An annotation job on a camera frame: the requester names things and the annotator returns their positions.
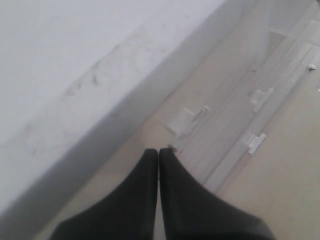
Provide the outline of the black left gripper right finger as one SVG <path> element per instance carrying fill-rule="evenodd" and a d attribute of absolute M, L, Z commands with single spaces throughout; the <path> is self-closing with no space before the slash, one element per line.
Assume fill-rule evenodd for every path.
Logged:
<path fill-rule="evenodd" d="M 159 151 L 159 183 L 168 240 L 273 240 L 260 218 L 221 200 L 183 167 L 170 148 Z"/>

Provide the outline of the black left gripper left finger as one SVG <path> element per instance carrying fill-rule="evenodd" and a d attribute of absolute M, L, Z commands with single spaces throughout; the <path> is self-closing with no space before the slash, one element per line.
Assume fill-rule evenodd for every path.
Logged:
<path fill-rule="evenodd" d="M 60 223 L 52 240 L 152 240 L 158 194 L 158 152 L 146 149 L 109 195 Z"/>

